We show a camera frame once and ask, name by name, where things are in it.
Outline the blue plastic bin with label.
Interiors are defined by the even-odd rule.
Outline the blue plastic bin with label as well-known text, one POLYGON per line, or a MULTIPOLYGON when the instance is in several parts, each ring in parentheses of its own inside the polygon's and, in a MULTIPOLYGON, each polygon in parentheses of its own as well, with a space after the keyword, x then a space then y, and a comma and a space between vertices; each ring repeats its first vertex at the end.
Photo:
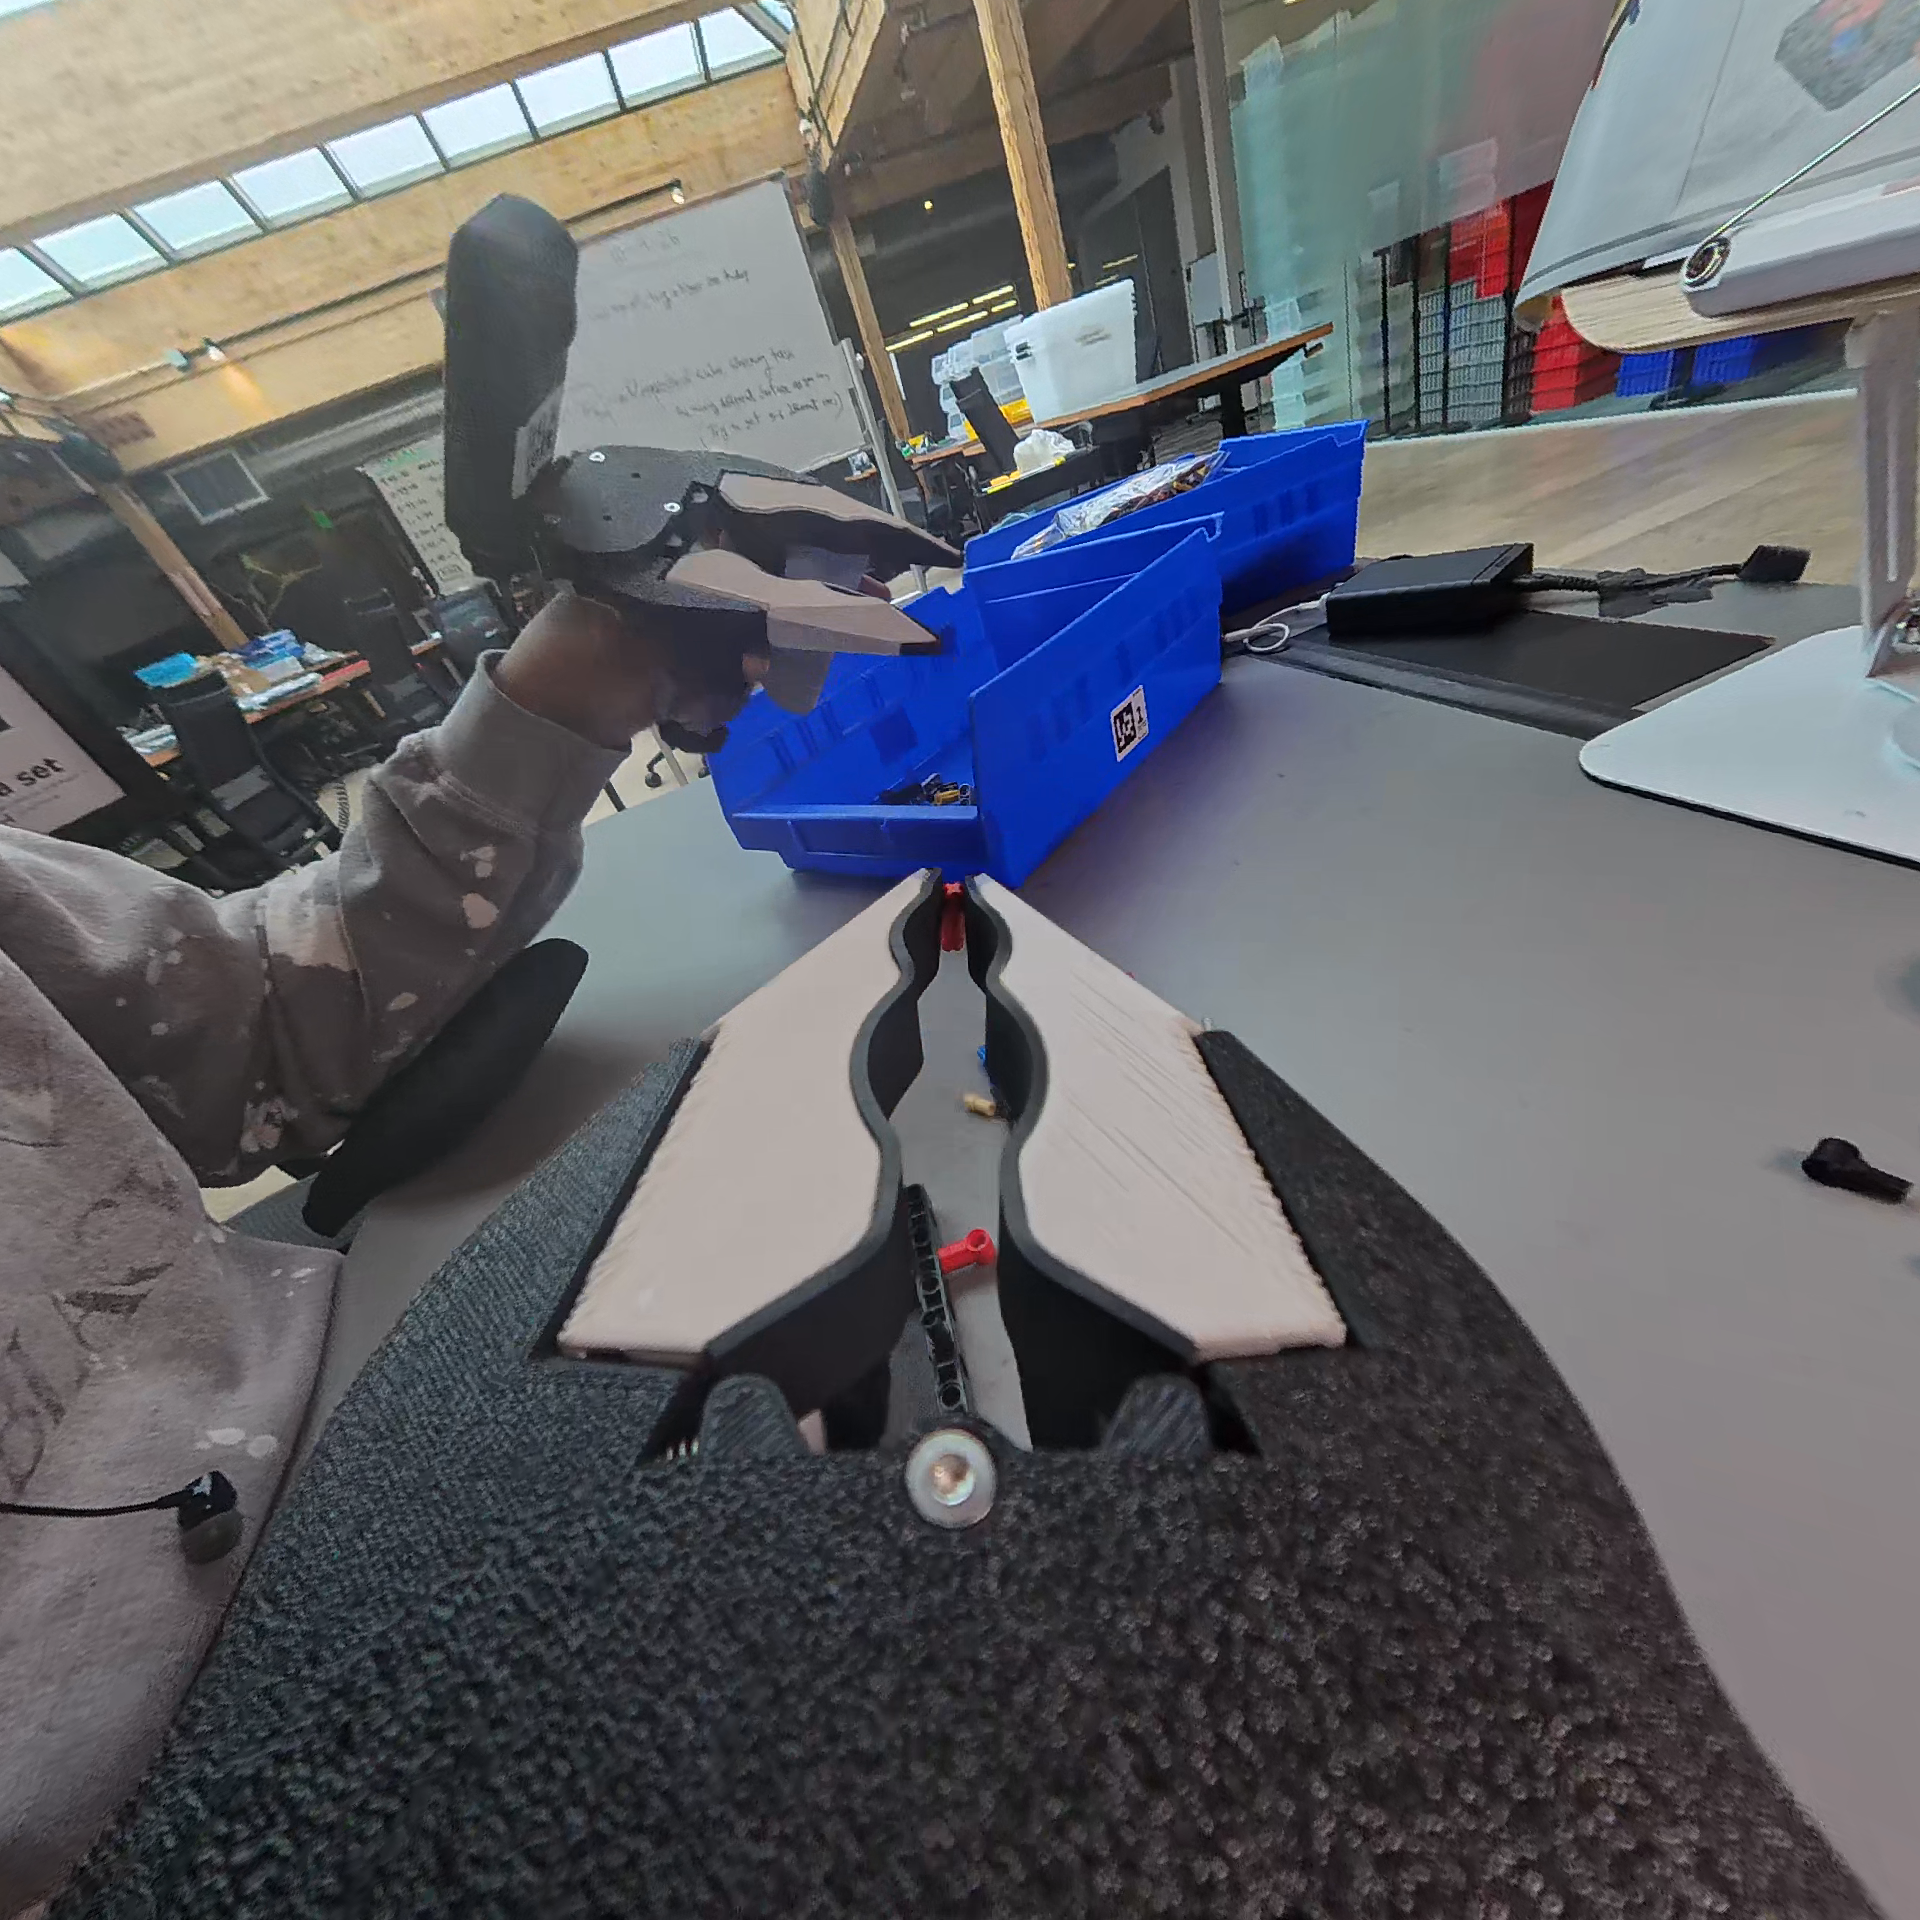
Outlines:
POLYGON ((1221 680, 1221 577, 1191 534, 1124 582, 932 588, 940 655, 838 655, 811 713, 763 692, 707 760, 740 848, 789 870, 1030 876, 1221 680), (966 779, 967 808, 878 807, 966 779))

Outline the white storage tote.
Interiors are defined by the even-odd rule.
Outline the white storage tote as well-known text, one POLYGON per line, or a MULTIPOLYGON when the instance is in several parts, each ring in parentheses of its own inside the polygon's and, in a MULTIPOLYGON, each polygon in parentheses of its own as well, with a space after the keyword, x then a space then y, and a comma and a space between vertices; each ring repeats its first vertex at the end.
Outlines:
POLYGON ((1138 379, 1138 288, 1110 280, 1041 311, 1008 323, 1002 343, 1034 427, 1079 419, 1138 379))

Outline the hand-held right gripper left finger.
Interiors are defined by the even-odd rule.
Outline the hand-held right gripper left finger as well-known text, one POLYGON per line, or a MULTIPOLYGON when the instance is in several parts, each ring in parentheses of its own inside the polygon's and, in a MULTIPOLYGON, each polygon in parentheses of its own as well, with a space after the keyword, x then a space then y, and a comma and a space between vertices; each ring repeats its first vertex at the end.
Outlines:
POLYGON ((940 876, 915 870, 707 1026, 559 1326, 568 1359, 875 1368, 905 1319, 893 1107, 940 876))

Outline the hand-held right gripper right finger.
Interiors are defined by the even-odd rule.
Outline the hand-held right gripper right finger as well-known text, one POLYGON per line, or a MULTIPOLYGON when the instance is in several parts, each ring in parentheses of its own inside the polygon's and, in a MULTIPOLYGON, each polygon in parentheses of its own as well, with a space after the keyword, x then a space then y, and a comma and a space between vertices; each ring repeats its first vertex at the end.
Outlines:
POLYGON ((1205 1026, 993 876, 967 881, 967 964, 1008 1118, 1001 1277, 1024 1262, 1185 1366, 1340 1347, 1205 1026))

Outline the toy instruction booklet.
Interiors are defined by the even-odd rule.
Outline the toy instruction booklet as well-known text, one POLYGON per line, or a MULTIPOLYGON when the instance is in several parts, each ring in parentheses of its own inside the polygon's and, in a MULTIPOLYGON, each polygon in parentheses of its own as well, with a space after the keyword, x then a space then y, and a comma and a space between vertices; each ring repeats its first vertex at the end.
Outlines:
POLYGON ((1916 4, 1623 4, 1521 303, 1642 265, 1699 320, 1916 275, 1916 4))

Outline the black-framed tag sign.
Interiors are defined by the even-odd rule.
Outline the black-framed tag sign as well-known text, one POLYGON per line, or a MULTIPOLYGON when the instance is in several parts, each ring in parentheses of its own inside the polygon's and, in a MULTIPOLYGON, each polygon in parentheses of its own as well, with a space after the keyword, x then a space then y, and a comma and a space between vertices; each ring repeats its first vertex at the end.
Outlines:
POLYGON ((123 799, 123 785, 2 669, 2 825, 57 834, 123 799))

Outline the grey desk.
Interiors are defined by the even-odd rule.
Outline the grey desk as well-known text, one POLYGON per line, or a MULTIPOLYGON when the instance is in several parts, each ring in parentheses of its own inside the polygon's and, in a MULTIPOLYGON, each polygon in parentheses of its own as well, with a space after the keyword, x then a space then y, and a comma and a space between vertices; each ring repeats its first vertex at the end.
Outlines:
POLYGON ((1288 1086, 1251 1452, 642 1466, 494 1216, 87 1915, 1916 1916, 1916 881, 1251 666, 1030 883, 1288 1086))

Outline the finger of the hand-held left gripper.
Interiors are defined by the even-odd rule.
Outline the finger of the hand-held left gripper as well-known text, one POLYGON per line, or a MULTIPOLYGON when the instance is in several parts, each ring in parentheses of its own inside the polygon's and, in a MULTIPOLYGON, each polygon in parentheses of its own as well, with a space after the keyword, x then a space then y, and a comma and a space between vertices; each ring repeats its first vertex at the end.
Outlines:
POLYGON ((727 542, 772 574, 903 574, 966 563, 921 527, 806 477, 723 472, 714 505, 727 542))
POLYGON ((662 584, 687 603, 758 615, 772 654, 815 655, 940 655, 941 638, 868 590, 878 563, 820 545, 786 555, 789 573, 765 573, 744 551, 706 545, 670 566, 662 584))

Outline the black toy connector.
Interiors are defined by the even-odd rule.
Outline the black toy connector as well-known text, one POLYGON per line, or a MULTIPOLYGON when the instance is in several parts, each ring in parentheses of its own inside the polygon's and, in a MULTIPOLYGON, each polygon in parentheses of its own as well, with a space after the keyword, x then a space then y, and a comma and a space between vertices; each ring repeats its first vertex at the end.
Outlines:
POLYGON ((1912 1180, 1872 1162, 1855 1140, 1818 1137, 1799 1159, 1799 1174, 1813 1187, 1842 1188, 1879 1205, 1904 1205, 1912 1192, 1912 1180))

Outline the person's left hand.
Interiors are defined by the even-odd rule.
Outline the person's left hand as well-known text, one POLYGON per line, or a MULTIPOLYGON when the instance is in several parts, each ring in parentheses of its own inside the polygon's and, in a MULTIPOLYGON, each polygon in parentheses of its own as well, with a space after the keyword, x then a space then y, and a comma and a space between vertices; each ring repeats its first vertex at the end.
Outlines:
POLYGON ((516 709, 601 748, 638 731, 721 733, 765 680, 765 651, 723 651, 653 607, 556 594, 489 666, 516 709))

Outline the person's grey sweatshirt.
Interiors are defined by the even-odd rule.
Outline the person's grey sweatshirt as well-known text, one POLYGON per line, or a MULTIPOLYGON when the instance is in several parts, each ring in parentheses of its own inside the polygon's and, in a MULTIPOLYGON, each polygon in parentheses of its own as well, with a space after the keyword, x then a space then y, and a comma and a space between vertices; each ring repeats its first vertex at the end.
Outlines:
POLYGON ((276 1505, 340 1262, 205 1211, 179 1151, 216 899, 2 830, 2 1916, 154 1762, 276 1505))

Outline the long wooden table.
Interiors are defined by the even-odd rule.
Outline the long wooden table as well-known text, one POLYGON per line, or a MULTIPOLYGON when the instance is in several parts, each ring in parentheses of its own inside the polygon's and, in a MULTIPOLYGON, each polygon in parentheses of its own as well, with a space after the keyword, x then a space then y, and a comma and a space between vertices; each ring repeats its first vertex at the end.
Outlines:
POLYGON ((1217 355, 1212 361, 1199 361, 1183 370, 1133 383, 1133 388, 1120 391, 1118 398, 1091 400, 1084 405, 1069 405, 1066 413, 1035 415, 1035 419, 1025 419, 1015 427, 1021 427, 1021 431, 1025 431, 1025 429, 1066 431, 1069 427, 1088 427, 1097 419, 1142 415, 1157 405, 1168 405, 1185 398, 1217 398, 1221 419, 1228 427, 1228 434, 1235 438, 1244 431, 1239 391, 1246 383, 1256 383, 1260 378, 1272 375, 1276 366, 1283 366, 1285 361, 1293 361, 1300 355, 1321 351, 1321 340, 1327 340, 1327 337, 1330 337, 1330 324, 1321 323, 1304 331, 1283 334, 1276 340, 1236 349, 1230 355, 1217 355))

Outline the cluttered work table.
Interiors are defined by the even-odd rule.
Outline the cluttered work table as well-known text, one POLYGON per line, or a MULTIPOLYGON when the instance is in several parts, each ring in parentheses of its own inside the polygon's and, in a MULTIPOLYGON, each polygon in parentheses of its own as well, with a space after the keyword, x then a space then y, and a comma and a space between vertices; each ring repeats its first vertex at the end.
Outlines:
POLYGON ((303 699, 318 699, 364 673, 364 661, 303 642, 292 630, 245 641, 240 651, 188 654, 174 651, 131 669, 145 703, 154 709, 162 692, 197 680, 220 680, 242 716, 268 716, 303 699))

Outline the black office chair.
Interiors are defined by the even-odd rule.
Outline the black office chair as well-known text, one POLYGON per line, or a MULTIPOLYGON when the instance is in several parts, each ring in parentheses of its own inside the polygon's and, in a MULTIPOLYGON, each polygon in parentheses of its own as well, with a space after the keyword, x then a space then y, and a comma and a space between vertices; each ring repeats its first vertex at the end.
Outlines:
POLYGON ((951 398, 972 429, 972 438, 981 446, 991 480, 1012 480, 1021 474, 1021 431, 1001 408, 988 378, 979 366, 966 370, 957 379, 951 379, 951 398))
POLYGON ((268 765, 224 677, 200 673, 162 685, 154 709, 172 733, 162 778, 188 804, 197 830, 216 830, 205 840, 205 862, 227 890, 267 883, 339 851, 340 830, 268 765))

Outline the handwritten paper chart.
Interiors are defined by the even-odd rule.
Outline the handwritten paper chart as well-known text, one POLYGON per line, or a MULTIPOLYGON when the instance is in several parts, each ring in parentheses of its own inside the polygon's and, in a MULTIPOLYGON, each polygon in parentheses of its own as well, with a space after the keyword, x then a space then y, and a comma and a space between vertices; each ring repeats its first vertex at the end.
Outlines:
POLYGON ((357 472, 373 483, 376 497, 392 514, 397 530, 401 534, 434 594, 475 588, 478 574, 471 573, 462 542, 446 522, 446 434, 433 431, 392 451, 381 451, 357 472))

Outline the clear bag of toy parts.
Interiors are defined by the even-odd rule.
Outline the clear bag of toy parts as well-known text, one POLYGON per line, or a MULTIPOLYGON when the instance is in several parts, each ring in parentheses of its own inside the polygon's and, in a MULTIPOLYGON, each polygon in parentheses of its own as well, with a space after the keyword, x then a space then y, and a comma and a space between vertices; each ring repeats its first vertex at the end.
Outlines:
POLYGON ((1024 534, 1012 545, 1012 560, 1046 551, 1069 539, 1088 537, 1120 516, 1138 516, 1159 505, 1179 499, 1183 493, 1203 489, 1217 460, 1221 450, 1209 451, 1185 451, 1179 457, 1165 457, 1152 468, 1128 474, 1102 491, 1079 493, 1075 499, 1055 507, 1049 516, 1035 516, 1035 527, 1024 534))

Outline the person's left forearm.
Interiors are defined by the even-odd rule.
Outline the person's left forearm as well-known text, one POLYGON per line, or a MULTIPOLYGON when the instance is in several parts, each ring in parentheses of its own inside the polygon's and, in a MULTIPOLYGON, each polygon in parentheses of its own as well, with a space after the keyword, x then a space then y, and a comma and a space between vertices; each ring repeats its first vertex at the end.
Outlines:
POLYGON ((516 709, 489 655, 371 778, 314 866, 216 899, 180 950, 179 1151, 206 1187, 334 1147, 389 1073, 551 918, 627 757, 516 709))

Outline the black toy frame assembly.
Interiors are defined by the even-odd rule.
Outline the black toy frame assembly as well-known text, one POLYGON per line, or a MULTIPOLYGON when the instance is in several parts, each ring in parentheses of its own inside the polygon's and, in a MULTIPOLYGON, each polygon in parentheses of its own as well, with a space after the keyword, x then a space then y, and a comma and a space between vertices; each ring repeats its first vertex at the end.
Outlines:
POLYGON ((912 1280, 915 1326, 932 1368, 932 1411, 940 1423, 972 1420, 975 1389, 962 1355, 962 1336, 949 1301, 949 1280, 997 1263, 988 1227, 940 1242, 932 1203, 920 1184, 903 1187, 905 1269, 912 1280))

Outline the rack of red and blue bins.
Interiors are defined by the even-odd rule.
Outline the rack of red and blue bins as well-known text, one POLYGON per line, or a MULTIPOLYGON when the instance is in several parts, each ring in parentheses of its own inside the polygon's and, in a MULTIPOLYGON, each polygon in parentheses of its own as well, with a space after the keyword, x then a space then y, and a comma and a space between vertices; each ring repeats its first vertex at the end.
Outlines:
POLYGON ((1518 288, 1547 199, 1549 184, 1531 184, 1401 237, 1359 265, 1359 392, 1372 438, 1683 413, 1845 388, 1835 323, 1648 355, 1583 340, 1558 304, 1535 331, 1524 328, 1518 288))

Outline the black power adapter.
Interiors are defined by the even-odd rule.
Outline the black power adapter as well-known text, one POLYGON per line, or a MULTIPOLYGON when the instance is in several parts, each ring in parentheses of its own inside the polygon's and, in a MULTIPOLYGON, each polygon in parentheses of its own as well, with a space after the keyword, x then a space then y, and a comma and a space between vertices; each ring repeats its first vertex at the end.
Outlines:
POLYGON ((1325 594, 1325 630, 1330 641, 1481 634, 1524 611, 1531 573, 1531 542, 1364 563, 1325 594))

